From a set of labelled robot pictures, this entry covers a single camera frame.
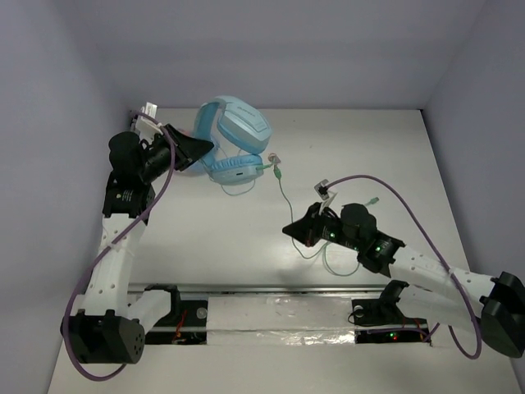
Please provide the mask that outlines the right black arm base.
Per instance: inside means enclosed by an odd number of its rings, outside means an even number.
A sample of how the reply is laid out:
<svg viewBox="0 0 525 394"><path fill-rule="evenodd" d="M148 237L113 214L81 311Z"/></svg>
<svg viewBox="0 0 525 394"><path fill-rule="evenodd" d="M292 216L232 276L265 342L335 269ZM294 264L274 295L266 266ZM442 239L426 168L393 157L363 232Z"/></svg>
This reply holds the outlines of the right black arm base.
<svg viewBox="0 0 525 394"><path fill-rule="evenodd" d="M389 282L378 298L352 302L348 323L356 327L357 344L431 343L434 329L423 318L408 318L398 303L406 282Z"/></svg>

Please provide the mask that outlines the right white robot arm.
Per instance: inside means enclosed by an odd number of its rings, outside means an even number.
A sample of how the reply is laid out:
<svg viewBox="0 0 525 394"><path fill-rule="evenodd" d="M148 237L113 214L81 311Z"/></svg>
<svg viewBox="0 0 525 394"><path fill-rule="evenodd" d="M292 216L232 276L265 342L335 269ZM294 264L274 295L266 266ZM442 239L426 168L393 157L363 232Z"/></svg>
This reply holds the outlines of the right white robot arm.
<svg viewBox="0 0 525 394"><path fill-rule="evenodd" d="M523 356L524 285L513 274L493 277L446 268L379 231L362 204L347 204L335 213L315 203L282 231L307 247L325 240L354 250L363 268L389 278L376 299L354 305L349 320L356 326L435 322L473 332L502 355Z"/></svg>

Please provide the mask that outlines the large light blue headphones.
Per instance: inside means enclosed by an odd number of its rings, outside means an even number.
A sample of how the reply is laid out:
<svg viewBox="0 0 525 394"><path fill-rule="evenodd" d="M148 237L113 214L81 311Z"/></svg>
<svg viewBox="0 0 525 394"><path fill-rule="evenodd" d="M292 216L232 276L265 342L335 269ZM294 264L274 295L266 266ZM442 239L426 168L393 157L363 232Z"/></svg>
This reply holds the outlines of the large light blue headphones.
<svg viewBox="0 0 525 394"><path fill-rule="evenodd" d="M220 186L241 186L256 181L263 174L260 154L273 134L265 116L239 98L216 96L199 108L193 137L212 141L213 128L245 154L223 159L217 159L214 152L203 156L200 162L211 181Z"/></svg>

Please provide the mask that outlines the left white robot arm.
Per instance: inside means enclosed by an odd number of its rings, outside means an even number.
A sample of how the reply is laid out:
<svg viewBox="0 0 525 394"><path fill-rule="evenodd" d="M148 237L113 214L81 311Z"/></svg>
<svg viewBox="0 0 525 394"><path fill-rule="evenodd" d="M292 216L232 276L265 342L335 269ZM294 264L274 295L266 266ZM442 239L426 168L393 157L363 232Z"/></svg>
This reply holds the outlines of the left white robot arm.
<svg viewBox="0 0 525 394"><path fill-rule="evenodd" d="M150 285L136 301L128 300L130 274L153 207L163 193L153 182L184 171L213 148L172 125L161 126L152 140L133 131L109 143L112 170L103 203L103 232L98 255L80 279L62 320L62 336L74 366L135 364L147 333L161 320L182 314L173 285Z"/></svg>

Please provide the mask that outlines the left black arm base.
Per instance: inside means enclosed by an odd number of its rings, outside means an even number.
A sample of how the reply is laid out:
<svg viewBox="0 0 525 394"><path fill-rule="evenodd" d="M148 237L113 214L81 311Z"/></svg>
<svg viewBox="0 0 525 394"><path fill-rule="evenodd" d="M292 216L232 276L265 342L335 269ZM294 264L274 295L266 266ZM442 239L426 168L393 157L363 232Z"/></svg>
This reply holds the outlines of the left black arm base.
<svg viewBox="0 0 525 394"><path fill-rule="evenodd" d="M146 334L147 345L206 345L208 299L181 294L175 285L153 284L146 291L167 291L171 309Z"/></svg>

